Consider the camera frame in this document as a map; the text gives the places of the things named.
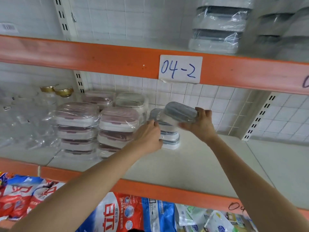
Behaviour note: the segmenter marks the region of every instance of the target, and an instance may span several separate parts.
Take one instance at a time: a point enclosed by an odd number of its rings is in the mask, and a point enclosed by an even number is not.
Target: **left hand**
[[[163,141],[160,139],[160,127],[154,120],[149,120],[143,124],[134,134],[130,145],[140,149],[143,154],[149,154],[161,149]]]

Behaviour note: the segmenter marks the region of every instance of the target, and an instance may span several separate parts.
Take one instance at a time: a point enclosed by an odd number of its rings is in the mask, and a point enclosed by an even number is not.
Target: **gold lid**
[[[61,97],[69,97],[74,92],[74,89],[71,85],[60,84],[54,87],[54,91],[57,95]]]
[[[56,85],[50,85],[50,86],[40,86],[40,89],[42,92],[44,93],[52,93],[52,92],[55,92],[54,91],[54,87],[57,86],[58,84]]]

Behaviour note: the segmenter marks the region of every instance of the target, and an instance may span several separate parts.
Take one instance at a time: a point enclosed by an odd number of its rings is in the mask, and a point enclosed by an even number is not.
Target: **barcode sticker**
[[[0,33],[18,33],[13,23],[0,23]]]

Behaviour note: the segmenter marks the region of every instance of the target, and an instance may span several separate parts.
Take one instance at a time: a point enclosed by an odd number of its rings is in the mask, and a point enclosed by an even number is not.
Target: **hand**
[[[192,132],[201,141],[208,144],[213,138],[217,137],[214,125],[211,121],[211,110],[204,110],[200,107],[195,108],[198,112],[195,123],[179,123],[179,127]]]
[[[163,144],[160,134],[159,124],[154,120],[149,120],[139,127],[129,145],[138,148],[143,154],[155,152],[161,149]]]

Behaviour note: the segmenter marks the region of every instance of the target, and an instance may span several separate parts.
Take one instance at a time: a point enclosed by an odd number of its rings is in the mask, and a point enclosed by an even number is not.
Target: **human arm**
[[[148,121],[137,130],[133,141],[65,184],[10,232],[74,232],[139,158],[162,147],[159,138],[159,125]]]
[[[205,142],[217,157],[232,187],[260,232],[305,232],[309,223],[277,189],[253,171],[215,132],[212,112],[196,108],[195,123],[179,126]]]

